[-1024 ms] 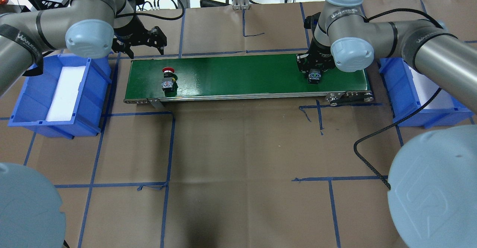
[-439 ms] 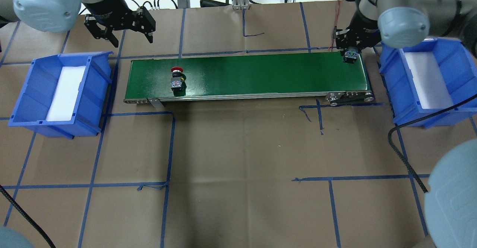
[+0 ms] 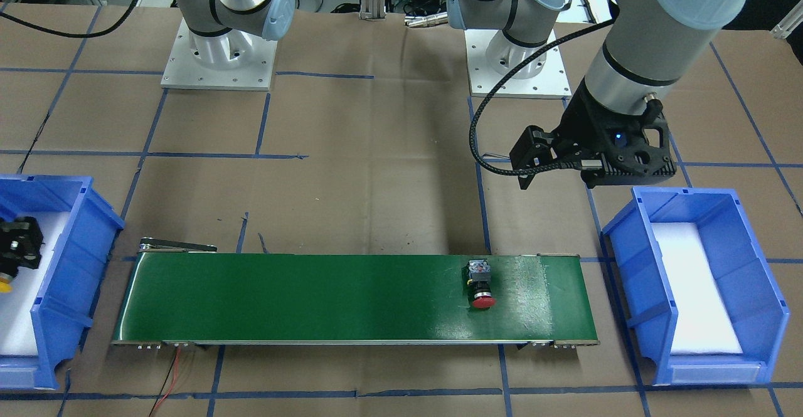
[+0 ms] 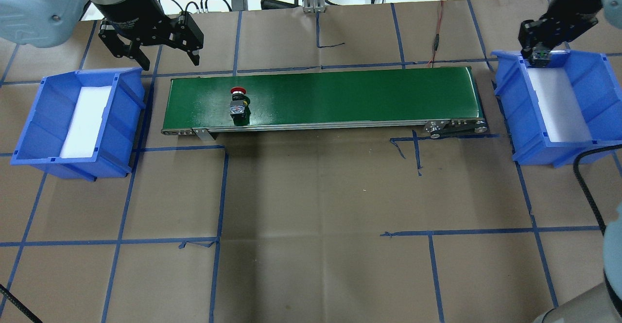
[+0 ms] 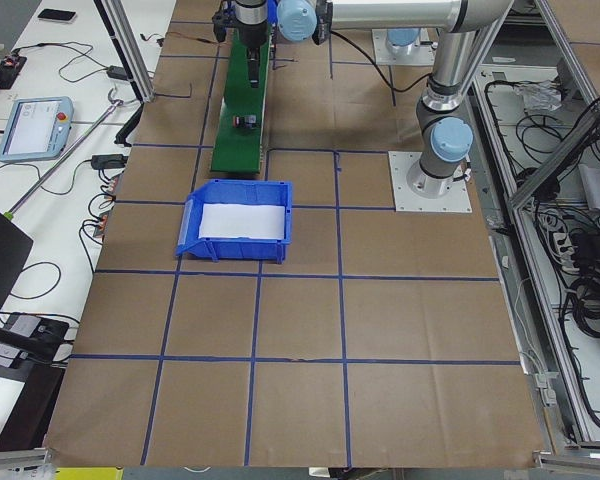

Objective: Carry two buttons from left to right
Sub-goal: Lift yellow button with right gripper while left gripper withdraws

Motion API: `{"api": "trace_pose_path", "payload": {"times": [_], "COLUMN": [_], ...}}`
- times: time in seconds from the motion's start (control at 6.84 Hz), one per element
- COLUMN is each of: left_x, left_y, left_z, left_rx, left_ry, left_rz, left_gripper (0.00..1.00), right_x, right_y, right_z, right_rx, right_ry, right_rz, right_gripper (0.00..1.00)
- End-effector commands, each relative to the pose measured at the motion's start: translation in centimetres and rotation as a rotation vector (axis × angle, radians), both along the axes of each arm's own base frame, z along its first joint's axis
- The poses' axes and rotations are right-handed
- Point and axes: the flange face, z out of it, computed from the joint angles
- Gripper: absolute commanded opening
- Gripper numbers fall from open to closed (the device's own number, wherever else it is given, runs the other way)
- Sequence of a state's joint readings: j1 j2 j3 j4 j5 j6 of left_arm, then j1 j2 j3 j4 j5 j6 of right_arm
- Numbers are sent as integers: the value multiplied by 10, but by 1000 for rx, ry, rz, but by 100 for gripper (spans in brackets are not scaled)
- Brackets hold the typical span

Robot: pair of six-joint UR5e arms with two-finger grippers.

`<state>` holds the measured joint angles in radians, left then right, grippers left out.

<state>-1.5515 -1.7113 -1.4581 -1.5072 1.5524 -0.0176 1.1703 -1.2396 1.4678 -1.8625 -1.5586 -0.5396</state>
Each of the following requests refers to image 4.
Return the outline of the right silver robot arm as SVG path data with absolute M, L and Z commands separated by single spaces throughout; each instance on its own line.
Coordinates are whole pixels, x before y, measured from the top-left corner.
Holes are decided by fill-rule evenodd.
M 622 0 L 551 0 L 537 20 L 520 23 L 520 54 L 532 67 L 547 67 L 555 47 L 572 42 L 596 26 L 602 11 L 611 26 L 622 26 Z

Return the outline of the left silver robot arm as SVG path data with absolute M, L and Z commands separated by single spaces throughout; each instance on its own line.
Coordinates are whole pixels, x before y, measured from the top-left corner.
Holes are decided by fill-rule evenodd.
M 60 46 L 72 35 L 87 3 L 102 13 L 98 36 L 114 57 L 132 59 L 149 70 L 142 47 L 168 46 L 184 51 L 195 66 L 200 63 L 204 34 L 191 13 L 170 17 L 158 0 L 0 0 L 1 37 L 38 48 Z

